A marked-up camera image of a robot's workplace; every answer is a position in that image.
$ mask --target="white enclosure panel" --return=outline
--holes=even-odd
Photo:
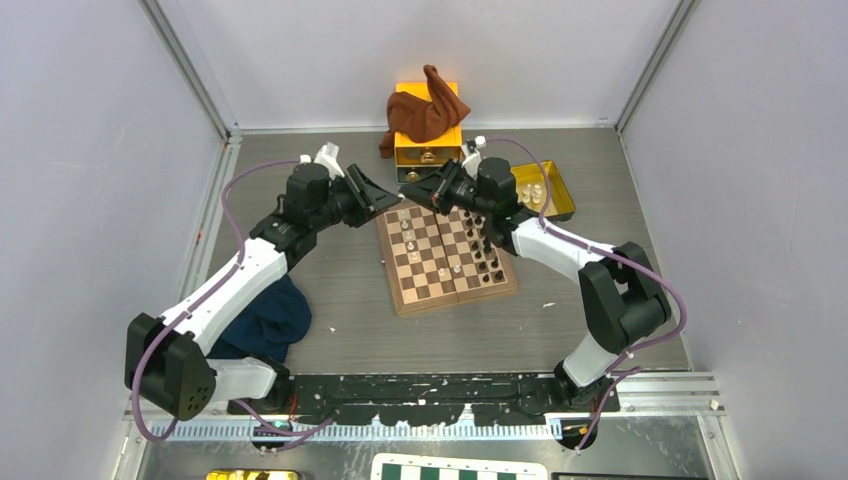
[[[136,1],[0,2],[0,477],[106,478],[221,149]]]
[[[848,3],[701,2],[625,140],[743,478],[845,478]]]
[[[385,125],[395,83],[426,63],[459,82],[466,125],[614,124],[677,4],[168,2],[246,129]]]

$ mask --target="brown cloth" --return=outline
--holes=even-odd
[[[395,132],[409,135],[415,143],[429,142],[439,138],[449,128],[471,112],[468,105],[462,103],[447,83],[439,76],[436,67],[424,65],[427,77],[427,90],[432,102],[408,92],[395,92],[389,97],[386,117],[389,131],[380,142],[380,156],[390,158],[394,155]]]

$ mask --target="wooden chessboard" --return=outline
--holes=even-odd
[[[509,254],[485,240],[482,220],[457,209],[436,215],[407,202],[377,218],[399,315],[518,291]]]

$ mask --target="green and white checkered board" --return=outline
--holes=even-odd
[[[538,463],[419,457],[381,453],[371,464],[371,480],[547,480]]]

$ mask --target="navy blue cloth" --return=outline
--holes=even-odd
[[[250,302],[212,345],[209,358],[239,359],[268,355],[283,363],[289,345],[302,339],[312,323],[306,297],[288,275]]]

